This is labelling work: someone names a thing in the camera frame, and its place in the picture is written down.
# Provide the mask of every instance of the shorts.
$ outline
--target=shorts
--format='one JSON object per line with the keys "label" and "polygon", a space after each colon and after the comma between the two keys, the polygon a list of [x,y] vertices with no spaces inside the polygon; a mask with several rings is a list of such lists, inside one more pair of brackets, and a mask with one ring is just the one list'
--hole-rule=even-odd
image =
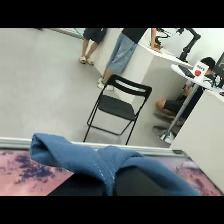
{"label": "shorts", "polygon": [[121,33],[117,39],[106,69],[113,72],[113,74],[120,75],[130,61],[136,47],[136,43]]}
{"label": "shorts", "polygon": [[83,37],[99,44],[107,33],[107,28],[86,28]]}
{"label": "shorts", "polygon": [[183,103],[184,100],[167,100],[163,109],[177,114],[180,108],[183,106]]}

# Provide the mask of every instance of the table leg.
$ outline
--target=table leg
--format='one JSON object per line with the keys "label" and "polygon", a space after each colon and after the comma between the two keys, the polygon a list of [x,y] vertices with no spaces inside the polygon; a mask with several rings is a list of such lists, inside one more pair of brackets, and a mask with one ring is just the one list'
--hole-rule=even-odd
{"label": "table leg", "polygon": [[197,91],[199,85],[195,84],[192,91],[190,92],[190,94],[188,95],[188,97],[186,98],[186,100],[184,101],[182,107],[180,108],[177,116],[175,117],[175,119],[173,120],[173,122],[171,123],[170,127],[168,128],[168,130],[164,133],[163,136],[163,141],[166,140],[166,137],[170,134],[170,131],[172,130],[172,128],[175,126],[175,124],[177,123],[177,121],[179,120],[180,116],[182,115],[182,113],[184,112],[185,108],[187,107],[187,105],[189,104],[190,100],[192,99],[192,97],[194,96],[195,92]]}

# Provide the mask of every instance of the seated person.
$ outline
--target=seated person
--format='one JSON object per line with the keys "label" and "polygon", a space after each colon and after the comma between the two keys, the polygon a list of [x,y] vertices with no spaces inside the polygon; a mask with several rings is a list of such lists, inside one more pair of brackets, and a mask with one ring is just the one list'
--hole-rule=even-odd
{"label": "seated person", "polygon": [[[206,64],[207,66],[209,66],[209,69],[205,73],[205,76],[212,75],[212,70],[215,66],[215,61],[211,57],[206,57],[206,58],[203,58],[201,60],[201,62]],[[167,115],[168,117],[169,116],[171,116],[171,117],[176,116],[176,114],[179,112],[180,108],[182,107],[186,97],[190,94],[191,87],[192,87],[192,84],[190,86],[186,86],[185,89],[184,89],[185,94],[183,96],[179,97],[177,100],[161,99],[161,100],[157,101],[156,102],[157,110],[162,112],[164,115]],[[202,94],[203,94],[203,88],[201,86],[199,86],[196,93],[195,93],[195,97],[193,97],[191,99],[190,103],[189,103],[192,106],[188,107],[188,108],[193,110],[194,106],[196,105],[196,103],[198,102],[198,100],[200,99]]]}

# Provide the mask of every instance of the person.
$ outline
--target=person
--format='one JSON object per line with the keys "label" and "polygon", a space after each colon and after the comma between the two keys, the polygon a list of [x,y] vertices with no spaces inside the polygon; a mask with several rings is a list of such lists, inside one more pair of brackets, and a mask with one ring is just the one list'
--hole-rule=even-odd
{"label": "person", "polygon": [[[215,66],[214,59],[212,59],[211,57],[206,57],[206,58],[203,58],[201,60],[201,62],[206,64],[207,66],[209,66],[209,69],[205,73],[205,76],[207,76],[207,77],[212,76],[212,70]],[[159,101],[157,101],[156,102],[157,110],[170,118],[172,118],[173,116],[176,116],[176,114],[179,112],[180,108],[182,107],[186,97],[190,94],[191,87],[192,87],[191,84],[190,84],[190,86],[186,86],[185,94],[182,95],[177,100],[160,99]],[[197,101],[200,99],[202,94],[203,94],[203,88],[201,86],[199,86],[196,93],[192,97],[188,108],[186,108],[186,109],[189,109],[191,112],[191,110],[193,110],[194,106],[196,105]],[[184,111],[183,115],[184,114],[189,115],[189,111],[186,111],[186,112],[185,111]]]}
{"label": "person", "polygon": [[[148,28],[124,28],[119,35],[111,57],[107,63],[103,78],[98,80],[98,88],[103,89],[112,74],[121,75],[133,55],[139,40]],[[160,52],[155,47],[156,28],[151,28],[151,48]]]}
{"label": "person", "polygon": [[[82,56],[80,57],[80,62],[82,64],[94,65],[94,62],[91,60],[90,56],[99,46],[99,43],[103,40],[107,32],[107,28],[86,28],[83,33],[83,44],[82,44]],[[91,45],[89,52],[86,54],[86,49],[89,45],[89,40],[94,41]]]}

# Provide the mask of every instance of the black folding chair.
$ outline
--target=black folding chair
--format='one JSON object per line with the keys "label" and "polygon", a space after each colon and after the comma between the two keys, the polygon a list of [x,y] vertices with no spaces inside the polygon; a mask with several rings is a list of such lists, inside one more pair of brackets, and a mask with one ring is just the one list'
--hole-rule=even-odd
{"label": "black folding chair", "polygon": [[[138,88],[138,90],[133,90],[133,89],[130,89],[128,87],[125,87],[125,86],[119,84],[117,81],[119,81],[121,83],[124,83],[124,84],[127,84],[129,86]],[[107,85],[111,85],[111,86],[113,86],[113,87],[115,87],[115,88],[117,88],[117,89],[119,89],[123,92],[126,92],[128,94],[131,94],[131,95],[144,97],[145,98],[144,102],[141,105],[141,107],[139,108],[138,112],[135,114],[132,105],[129,104],[129,103],[126,103],[122,100],[119,100],[119,99],[116,99],[116,98],[113,98],[113,97],[110,97],[110,96],[103,95],[103,92],[104,92],[105,88],[107,87]],[[93,108],[93,110],[92,110],[92,112],[89,116],[89,119],[87,121],[88,130],[86,132],[86,135],[85,135],[85,138],[84,138],[83,142],[86,141],[86,138],[87,138],[87,135],[89,133],[90,127],[96,128],[96,129],[101,130],[101,131],[108,132],[108,133],[113,134],[113,135],[120,136],[125,132],[125,130],[129,127],[129,125],[132,122],[134,122],[134,124],[132,126],[132,129],[131,129],[131,132],[130,132],[130,134],[128,136],[128,139],[127,139],[127,142],[126,142],[126,145],[127,145],[128,141],[131,137],[132,131],[135,127],[135,124],[136,124],[136,121],[138,119],[139,113],[140,113],[141,109],[143,108],[145,102],[148,100],[151,92],[152,92],[152,88],[149,87],[149,86],[144,86],[144,85],[141,85],[141,84],[138,84],[138,83],[135,83],[135,82],[131,82],[131,81],[129,81],[127,79],[124,79],[124,78],[122,78],[118,75],[112,75],[110,77],[110,79],[107,81],[107,83],[105,84],[104,89],[101,91],[101,93],[100,93],[100,95],[99,95],[99,97],[96,101],[96,104],[95,104],[95,106],[94,106],[94,108]],[[99,128],[99,127],[96,127],[96,126],[93,126],[92,122],[93,122],[93,119],[95,117],[97,109],[99,109],[99,110],[101,110],[105,113],[108,113],[108,114],[111,114],[111,115],[129,120],[130,122],[128,123],[128,125],[124,128],[124,130],[120,134],[117,134],[117,133],[114,133],[114,132],[111,132],[111,131],[108,131],[108,130],[105,130],[105,129],[102,129],[102,128]]]}

